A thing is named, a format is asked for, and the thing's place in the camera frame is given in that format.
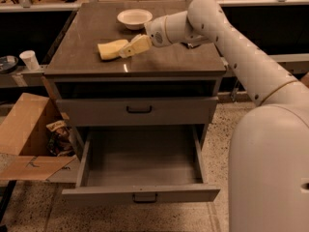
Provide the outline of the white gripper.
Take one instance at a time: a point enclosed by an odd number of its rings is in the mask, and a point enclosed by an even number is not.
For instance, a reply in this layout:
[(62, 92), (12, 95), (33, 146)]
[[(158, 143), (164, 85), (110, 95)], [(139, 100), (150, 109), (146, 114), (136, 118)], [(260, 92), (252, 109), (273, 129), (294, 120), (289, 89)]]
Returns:
[(146, 34), (138, 34), (127, 43), (121, 50), (122, 58), (131, 57), (133, 55), (149, 50), (152, 43), (156, 47), (164, 47), (170, 45), (166, 34), (166, 19), (167, 16), (158, 17), (145, 24)]

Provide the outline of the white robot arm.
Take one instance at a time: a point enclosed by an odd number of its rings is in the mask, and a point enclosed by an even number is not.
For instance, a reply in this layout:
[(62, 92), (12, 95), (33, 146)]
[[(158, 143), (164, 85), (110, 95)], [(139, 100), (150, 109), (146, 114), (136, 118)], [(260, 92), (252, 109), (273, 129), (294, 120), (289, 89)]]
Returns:
[(232, 26), (215, 0), (193, 0), (145, 28), (121, 57), (211, 41), (256, 105), (231, 139), (229, 231), (309, 232), (309, 89)]

